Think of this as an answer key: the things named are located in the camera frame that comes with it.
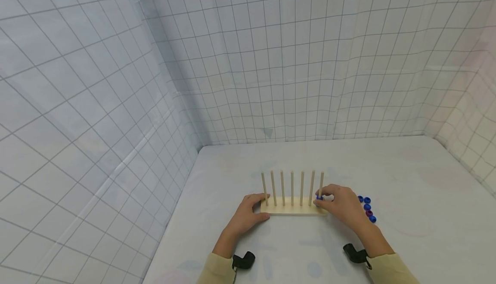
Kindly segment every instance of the wooden base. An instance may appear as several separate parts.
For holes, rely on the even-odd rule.
[[[287,216],[312,216],[312,215],[320,215],[326,216],[329,214],[326,210],[318,208],[313,203],[308,205],[308,200],[304,199],[303,206],[300,206],[300,203],[294,202],[294,205],[291,205],[291,202],[287,201],[286,205],[282,205],[282,197],[277,197],[277,206],[274,206],[274,201],[269,199],[269,205],[265,205],[265,202],[262,201],[260,204],[260,212],[262,213],[270,213],[271,215],[287,215]]]

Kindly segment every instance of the table surface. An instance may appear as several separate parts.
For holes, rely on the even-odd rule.
[[[260,172],[270,170],[279,192],[280,170],[285,188],[291,170],[297,184],[306,172],[305,196],[316,170],[325,172],[324,184],[371,197],[376,225],[421,283],[496,277],[496,200],[441,144],[414,136],[204,147],[143,283],[195,283],[242,197],[262,192]],[[345,257],[349,242],[361,249],[331,215],[272,216],[238,244],[236,254],[257,258],[236,283],[370,283],[365,268]]]

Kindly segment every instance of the white backdrop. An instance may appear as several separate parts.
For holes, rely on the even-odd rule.
[[[434,136],[493,2],[140,0],[204,145]]]
[[[205,145],[420,135],[496,190],[495,0],[0,0],[0,278],[140,283]]]

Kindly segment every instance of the beige sleeve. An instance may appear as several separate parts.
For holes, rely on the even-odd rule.
[[[374,284],[420,284],[412,275],[398,254],[368,258],[372,270],[369,274]],[[208,255],[205,267],[196,284],[232,284],[236,277],[233,259]]]
[[[374,284],[420,284],[398,254],[368,258],[368,261],[372,266],[369,275]]]
[[[196,284],[233,284],[235,277],[232,258],[210,253]]]

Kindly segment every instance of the right hand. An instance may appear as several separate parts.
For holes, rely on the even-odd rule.
[[[357,195],[351,188],[329,184],[322,188],[322,195],[333,195],[334,199],[316,199],[313,203],[334,215],[355,233],[371,223],[365,215],[365,211],[363,210]]]

